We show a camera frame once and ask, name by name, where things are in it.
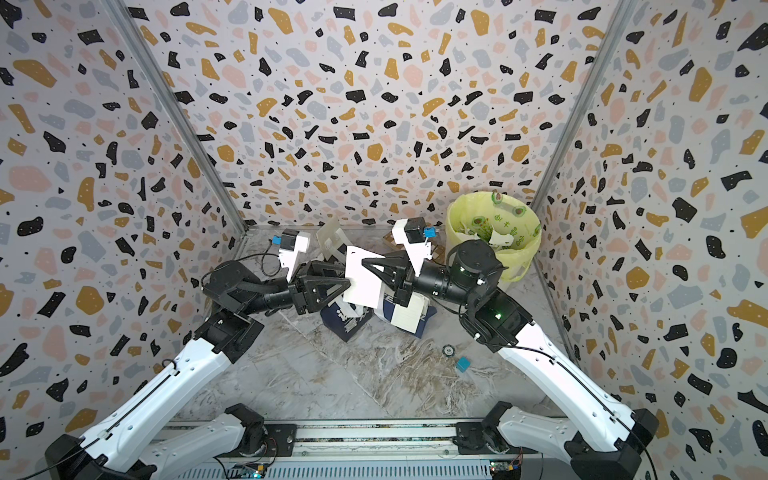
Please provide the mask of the blue white bag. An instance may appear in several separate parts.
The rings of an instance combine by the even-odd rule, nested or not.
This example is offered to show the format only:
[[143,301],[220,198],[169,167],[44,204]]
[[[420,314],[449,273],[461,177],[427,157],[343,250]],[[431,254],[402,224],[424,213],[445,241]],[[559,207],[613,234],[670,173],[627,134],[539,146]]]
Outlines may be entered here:
[[315,238],[326,262],[345,262],[350,241],[336,218],[329,218],[316,232]]
[[392,326],[421,338],[427,322],[437,313],[437,309],[427,297],[414,293],[407,307],[395,304],[390,295],[385,295],[381,307],[375,309],[374,313]]

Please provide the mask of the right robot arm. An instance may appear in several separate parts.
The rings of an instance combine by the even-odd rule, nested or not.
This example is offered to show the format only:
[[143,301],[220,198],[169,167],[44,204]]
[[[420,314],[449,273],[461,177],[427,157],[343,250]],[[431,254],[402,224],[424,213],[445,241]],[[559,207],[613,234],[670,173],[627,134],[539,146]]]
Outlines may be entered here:
[[534,450],[568,464],[581,479],[632,479],[650,457],[656,416],[605,392],[557,347],[499,287],[504,266],[484,241],[459,244],[445,264],[414,263],[404,251],[380,256],[359,248],[349,248],[346,260],[351,289],[366,299],[390,290],[400,307],[418,295],[455,305],[464,331],[519,369],[564,414],[545,417],[500,401],[474,432],[458,432],[458,447],[497,454]]

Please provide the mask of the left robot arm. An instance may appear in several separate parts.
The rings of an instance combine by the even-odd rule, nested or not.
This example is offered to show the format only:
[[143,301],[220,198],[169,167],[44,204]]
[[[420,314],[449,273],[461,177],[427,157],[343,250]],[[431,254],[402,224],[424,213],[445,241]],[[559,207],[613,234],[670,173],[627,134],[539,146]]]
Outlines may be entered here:
[[293,308],[314,313],[351,282],[340,264],[311,261],[290,278],[262,280],[239,261],[215,268],[203,284],[211,315],[192,339],[130,400],[79,437],[64,434],[45,452],[54,479],[160,479],[225,453],[263,455],[264,418],[242,403],[167,446],[150,443],[180,409],[235,364],[262,332],[254,315]]

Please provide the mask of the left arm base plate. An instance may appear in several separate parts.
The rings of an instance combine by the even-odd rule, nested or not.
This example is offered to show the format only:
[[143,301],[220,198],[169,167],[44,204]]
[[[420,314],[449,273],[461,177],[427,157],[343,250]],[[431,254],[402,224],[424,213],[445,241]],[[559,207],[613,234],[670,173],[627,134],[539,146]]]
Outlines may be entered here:
[[238,446],[228,456],[246,459],[291,457],[298,426],[290,423],[267,423],[245,428]]

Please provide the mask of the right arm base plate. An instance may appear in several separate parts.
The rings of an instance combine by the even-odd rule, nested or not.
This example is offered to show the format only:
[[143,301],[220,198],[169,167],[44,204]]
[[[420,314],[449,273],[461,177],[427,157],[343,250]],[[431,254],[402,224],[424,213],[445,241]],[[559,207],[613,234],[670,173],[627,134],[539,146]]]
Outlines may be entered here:
[[507,443],[498,432],[484,427],[479,421],[458,422],[452,442],[460,455],[537,454],[535,450]]

